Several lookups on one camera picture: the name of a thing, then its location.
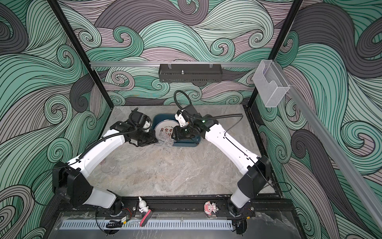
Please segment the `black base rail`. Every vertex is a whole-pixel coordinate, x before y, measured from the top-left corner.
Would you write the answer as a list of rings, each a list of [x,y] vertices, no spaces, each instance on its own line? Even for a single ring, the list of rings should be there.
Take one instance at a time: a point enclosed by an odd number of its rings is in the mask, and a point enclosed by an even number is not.
[[[281,218],[284,215],[289,220],[297,221],[298,216],[291,200],[275,197],[273,194],[262,194],[247,202],[242,208],[236,208],[230,201],[230,195],[191,195],[191,196],[149,196],[143,197],[150,210],[154,213],[203,213],[205,203],[216,204],[216,212],[205,213],[208,217],[225,217],[239,220],[247,217],[255,217],[257,213],[265,213],[272,219]],[[69,204],[61,204],[54,214],[58,218],[60,214],[80,216],[85,213],[97,213],[100,217],[122,218],[124,216],[141,216],[138,210],[138,197],[118,196],[111,209],[99,208],[89,204],[77,208]]]

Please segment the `white plate red circle characters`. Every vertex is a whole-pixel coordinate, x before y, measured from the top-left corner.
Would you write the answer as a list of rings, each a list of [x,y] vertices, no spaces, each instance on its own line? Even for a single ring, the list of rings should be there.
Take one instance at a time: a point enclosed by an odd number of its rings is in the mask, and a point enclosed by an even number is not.
[[[176,126],[179,126],[179,123],[172,119],[166,119],[159,122],[154,127],[156,138],[162,141],[172,139],[171,136]]]

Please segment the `black perforated wall tray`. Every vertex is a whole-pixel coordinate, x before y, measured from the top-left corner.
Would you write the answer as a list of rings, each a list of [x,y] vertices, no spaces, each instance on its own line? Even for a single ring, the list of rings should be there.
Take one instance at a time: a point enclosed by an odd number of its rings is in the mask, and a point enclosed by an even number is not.
[[[164,83],[207,83],[220,82],[223,77],[221,65],[168,65],[159,67],[159,79]]]

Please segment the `aluminium wall rail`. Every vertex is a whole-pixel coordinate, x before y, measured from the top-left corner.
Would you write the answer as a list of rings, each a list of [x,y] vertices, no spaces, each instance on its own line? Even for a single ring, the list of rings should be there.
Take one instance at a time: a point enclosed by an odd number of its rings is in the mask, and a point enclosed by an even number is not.
[[[222,68],[255,68],[258,67],[260,62],[182,62],[182,61],[91,61],[90,66],[95,67],[160,67],[161,64],[168,65],[221,65]]]

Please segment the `teal plastic bin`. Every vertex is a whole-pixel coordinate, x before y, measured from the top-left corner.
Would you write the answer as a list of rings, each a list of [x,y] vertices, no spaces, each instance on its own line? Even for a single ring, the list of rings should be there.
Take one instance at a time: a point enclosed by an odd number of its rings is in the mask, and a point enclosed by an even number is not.
[[[157,114],[153,118],[152,128],[154,129],[156,124],[158,124],[159,122],[161,122],[163,120],[176,120],[176,119],[175,119],[175,116],[172,114]],[[201,137],[198,136],[198,137],[194,137],[192,139],[184,139],[184,140],[175,141],[173,146],[174,147],[196,147],[199,145],[200,142],[201,142]]]

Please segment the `pink pig figurine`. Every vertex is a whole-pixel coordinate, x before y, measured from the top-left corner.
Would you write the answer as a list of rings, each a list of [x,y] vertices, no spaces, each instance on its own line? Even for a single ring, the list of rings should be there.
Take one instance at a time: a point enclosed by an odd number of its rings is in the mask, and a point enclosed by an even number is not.
[[[211,201],[207,201],[204,204],[204,212],[210,217],[218,211],[218,207],[216,203]]]

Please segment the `clear acrylic wall box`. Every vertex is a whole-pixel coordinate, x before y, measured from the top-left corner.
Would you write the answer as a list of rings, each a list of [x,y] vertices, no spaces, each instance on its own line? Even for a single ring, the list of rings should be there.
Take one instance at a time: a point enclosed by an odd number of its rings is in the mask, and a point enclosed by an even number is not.
[[[285,72],[273,60],[262,60],[252,80],[266,108],[277,107],[289,90]]]

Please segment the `white rabbit figurine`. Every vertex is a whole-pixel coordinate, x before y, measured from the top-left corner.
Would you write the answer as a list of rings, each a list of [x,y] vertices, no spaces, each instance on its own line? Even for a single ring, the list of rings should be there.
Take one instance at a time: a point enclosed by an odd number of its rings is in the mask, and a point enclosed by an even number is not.
[[[138,197],[139,199],[139,202],[138,202],[138,207],[139,207],[139,212],[141,214],[146,214],[149,212],[149,206],[147,205],[147,202],[142,198],[142,197]]]

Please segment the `clear drinking glass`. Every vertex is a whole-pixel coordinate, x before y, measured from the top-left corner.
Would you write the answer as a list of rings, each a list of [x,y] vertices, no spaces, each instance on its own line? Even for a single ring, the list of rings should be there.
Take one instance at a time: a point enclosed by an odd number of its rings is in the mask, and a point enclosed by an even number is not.
[[[173,140],[168,134],[164,132],[160,132],[157,139],[158,139],[157,145],[165,147],[165,148],[173,147],[175,142],[175,140]]]

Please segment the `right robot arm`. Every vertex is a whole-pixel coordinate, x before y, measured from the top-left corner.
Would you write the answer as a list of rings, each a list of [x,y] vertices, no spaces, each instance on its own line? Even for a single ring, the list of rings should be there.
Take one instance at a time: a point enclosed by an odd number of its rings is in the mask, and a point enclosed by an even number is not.
[[[218,122],[220,119],[242,118],[242,114],[202,116],[191,104],[179,108],[175,114],[179,125],[174,127],[171,138],[181,141],[202,137],[223,152],[242,174],[242,178],[237,182],[237,189],[228,203],[230,211],[238,214],[269,183],[271,174],[269,159],[246,149]]]

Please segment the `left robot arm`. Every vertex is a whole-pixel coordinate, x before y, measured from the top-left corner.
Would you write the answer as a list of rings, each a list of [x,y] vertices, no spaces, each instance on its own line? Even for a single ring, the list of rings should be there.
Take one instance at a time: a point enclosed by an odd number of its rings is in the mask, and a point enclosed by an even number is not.
[[[66,163],[56,163],[52,170],[53,193],[73,207],[96,206],[117,215],[123,209],[121,197],[109,190],[93,187],[87,178],[109,154],[123,144],[144,147],[157,141],[150,117],[134,109],[126,121],[114,123],[83,153]]]

